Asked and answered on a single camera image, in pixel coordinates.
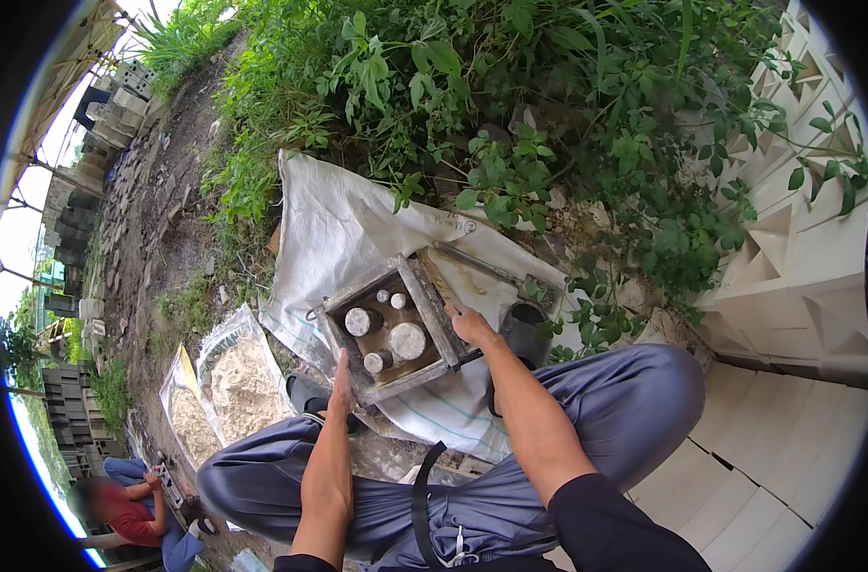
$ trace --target sack of sawdust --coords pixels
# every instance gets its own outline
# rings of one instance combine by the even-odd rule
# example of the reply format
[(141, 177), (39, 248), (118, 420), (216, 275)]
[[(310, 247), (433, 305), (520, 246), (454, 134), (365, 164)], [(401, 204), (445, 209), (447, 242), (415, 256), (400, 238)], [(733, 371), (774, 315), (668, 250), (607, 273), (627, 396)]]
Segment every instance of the sack of sawdust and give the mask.
[(225, 447), (295, 415), (266, 334), (246, 304), (202, 340), (196, 371)]
[(223, 449), (221, 426), (210, 403), (201, 399), (186, 348), (176, 348), (164, 384), (160, 403), (188, 463), (196, 470), (211, 455)]

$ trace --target white breeze block wall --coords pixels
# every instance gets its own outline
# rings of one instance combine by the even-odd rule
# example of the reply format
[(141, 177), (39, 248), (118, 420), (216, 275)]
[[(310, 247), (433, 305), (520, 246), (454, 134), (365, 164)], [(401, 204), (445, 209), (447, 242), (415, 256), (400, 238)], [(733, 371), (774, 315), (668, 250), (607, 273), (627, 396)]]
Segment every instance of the white breeze block wall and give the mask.
[(628, 494), (713, 572), (778, 572), (821, 525), (867, 423), (868, 391), (715, 362), (702, 419)]
[[(752, 77), (755, 95), (783, 106), (789, 138), (810, 146), (841, 149), (839, 138), (856, 145), (853, 120), (845, 121), (844, 114), (857, 113), (868, 150), (866, 117), (824, 32), (798, 0), (790, 3), (782, 22), (779, 47), (805, 63), (806, 70), (792, 90), (779, 73), (759, 65)], [(825, 100), (835, 111), (835, 135), (809, 125), (814, 117), (828, 117)], [(744, 246), (722, 260), (723, 283), (699, 296), (695, 306), (707, 312), (699, 333), (720, 354), (809, 366), (825, 375), (868, 374), (863, 300), (868, 185), (858, 193), (853, 212), (839, 217), (839, 178), (825, 183), (808, 204), (808, 173), (799, 190), (787, 190), (799, 163), (786, 141), (765, 132), (755, 151), (738, 133), (733, 142), (727, 144), (730, 158), (719, 185), (744, 179), (758, 221), (745, 224)], [(829, 159), (845, 158), (813, 150), (803, 155), (817, 171)]]

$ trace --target black strap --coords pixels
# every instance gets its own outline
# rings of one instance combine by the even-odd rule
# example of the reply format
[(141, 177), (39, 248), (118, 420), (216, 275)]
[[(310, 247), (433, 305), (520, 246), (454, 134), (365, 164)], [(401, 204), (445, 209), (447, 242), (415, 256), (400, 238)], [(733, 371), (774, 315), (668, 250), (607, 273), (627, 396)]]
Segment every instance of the black strap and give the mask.
[(431, 545), (430, 528), (428, 528), (428, 474), (440, 457), (440, 453), (445, 450), (447, 446), (443, 441), (438, 441), (437, 445), (428, 451), (415, 478), (415, 485), (412, 487), (412, 528), (415, 529), (415, 542), (418, 544), (418, 552), (431, 569), (440, 569), (443, 565), (440, 564), (434, 546)]

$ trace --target black sleeve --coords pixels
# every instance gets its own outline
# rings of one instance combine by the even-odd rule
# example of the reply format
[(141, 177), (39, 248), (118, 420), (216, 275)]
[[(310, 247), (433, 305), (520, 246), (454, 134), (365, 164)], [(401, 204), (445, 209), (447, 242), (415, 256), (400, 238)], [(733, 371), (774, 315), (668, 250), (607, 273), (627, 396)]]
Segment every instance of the black sleeve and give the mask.
[(272, 572), (338, 572), (338, 570), (322, 558), (309, 554), (296, 554), (276, 558)]
[(691, 544), (657, 526), (599, 473), (564, 484), (548, 513), (578, 572), (711, 570)]

